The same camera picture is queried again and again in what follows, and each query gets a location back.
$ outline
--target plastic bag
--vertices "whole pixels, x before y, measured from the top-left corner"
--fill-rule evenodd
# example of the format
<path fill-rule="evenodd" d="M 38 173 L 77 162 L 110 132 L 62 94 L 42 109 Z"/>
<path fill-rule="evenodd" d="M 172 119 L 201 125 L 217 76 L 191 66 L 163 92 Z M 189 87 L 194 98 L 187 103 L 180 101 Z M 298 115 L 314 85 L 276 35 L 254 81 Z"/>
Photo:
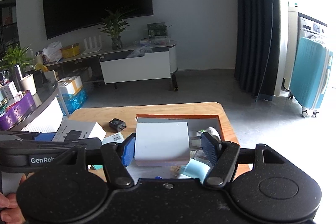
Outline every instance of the plastic bag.
<path fill-rule="evenodd" d="M 47 48 L 43 49 L 43 55 L 45 56 L 48 63 L 58 62 L 63 58 L 62 55 L 62 44 L 61 42 L 53 42 Z"/>
<path fill-rule="evenodd" d="M 143 46 L 141 48 L 136 48 L 133 52 L 131 52 L 127 56 L 127 58 L 145 56 L 145 53 L 149 53 L 149 52 L 153 52 L 153 50 L 150 47 Z"/>
<path fill-rule="evenodd" d="M 76 95 L 63 94 L 62 96 L 65 102 L 65 105 L 67 106 L 69 114 L 72 114 L 76 109 L 81 108 L 87 99 L 87 93 L 84 88 L 82 88 Z M 63 105 L 61 104 L 59 98 L 57 99 L 59 102 L 59 106 L 61 107 L 61 110 L 63 112 L 63 116 L 65 116 L 66 113 L 63 109 Z"/>

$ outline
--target blue gripper pad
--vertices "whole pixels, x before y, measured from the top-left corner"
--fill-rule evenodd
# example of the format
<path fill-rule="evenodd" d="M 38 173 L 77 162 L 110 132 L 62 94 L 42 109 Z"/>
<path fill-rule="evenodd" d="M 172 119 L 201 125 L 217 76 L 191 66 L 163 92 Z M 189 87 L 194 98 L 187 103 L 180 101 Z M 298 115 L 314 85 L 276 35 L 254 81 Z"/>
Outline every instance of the blue gripper pad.
<path fill-rule="evenodd" d="M 35 141 L 52 141 L 56 133 L 40 133 L 35 137 Z"/>
<path fill-rule="evenodd" d="M 135 133 L 127 137 L 125 141 L 119 144 L 118 154 L 125 167 L 129 166 L 134 159 L 135 150 Z"/>
<path fill-rule="evenodd" d="M 221 156 L 221 150 L 219 148 L 220 143 L 212 137 L 208 132 L 204 132 L 201 135 L 201 146 L 203 152 L 207 156 L 209 162 L 215 165 L 219 157 Z"/>

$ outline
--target tile floor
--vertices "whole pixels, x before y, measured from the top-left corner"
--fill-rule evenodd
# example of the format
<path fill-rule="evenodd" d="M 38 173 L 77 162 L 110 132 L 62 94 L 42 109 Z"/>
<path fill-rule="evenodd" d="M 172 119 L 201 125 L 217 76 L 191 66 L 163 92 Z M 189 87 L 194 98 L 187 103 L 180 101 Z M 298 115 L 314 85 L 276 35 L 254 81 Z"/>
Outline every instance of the tile floor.
<path fill-rule="evenodd" d="M 94 89 L 83 107 L 219 102 L 242 147 L 265 143 L 315 179 L 323 194 L 315 217 L 317 224 L 333 223 L 335 197 L 336 89 L 328 88 L 320 116 L 301 117 L 297 101 L 286 92 L 273 101 L 258 101 L 242 92 L 231 72 L 178 75 L 178 92 L 168 90 L 169 81 L 146 80 L 112 84 Z"/>

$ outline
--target human hand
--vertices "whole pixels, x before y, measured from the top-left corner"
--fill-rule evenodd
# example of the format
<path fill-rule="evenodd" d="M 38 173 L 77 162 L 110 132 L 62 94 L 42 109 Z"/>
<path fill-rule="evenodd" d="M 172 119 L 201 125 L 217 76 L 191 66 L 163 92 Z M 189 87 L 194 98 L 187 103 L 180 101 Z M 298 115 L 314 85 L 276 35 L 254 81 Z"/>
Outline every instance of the human hand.
<path fill-rule="evenodd" d="M 23 175 L 20 183 L 26 180 L 26 176 Z M 21 213 L 21 210 L 16 202 L 16 194 L 11 193 L 5 197 L 0 193 L 0 208 L 5 208 L 1 211 L 0 216 L 3 222 L 7 224 L 22 224 L 25 219 Z"/>

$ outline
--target white wall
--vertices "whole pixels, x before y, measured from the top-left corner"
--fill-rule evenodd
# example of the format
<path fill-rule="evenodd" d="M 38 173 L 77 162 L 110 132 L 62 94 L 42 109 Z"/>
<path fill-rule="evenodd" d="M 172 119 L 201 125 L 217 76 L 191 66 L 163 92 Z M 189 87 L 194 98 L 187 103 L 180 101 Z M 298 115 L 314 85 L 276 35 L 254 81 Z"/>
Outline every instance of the white wall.
<path fill-rule="evenodd" d="M 47 41 L 42 0 L 16 0 L 16 7 L 21 46 L 31 44 L 34 51 L 53 41 L 66 46 L 99 34 L 95 26 Z M 163 21 L 173 25 L 169 34 L 178 41 L 179 69 L 235 67 L 237 0 L 153 0 L 153 9 L 153 16 L 129 20 L 131 31 L 122 34 L 124 44 L 142 38 L 147 23 Z"/>

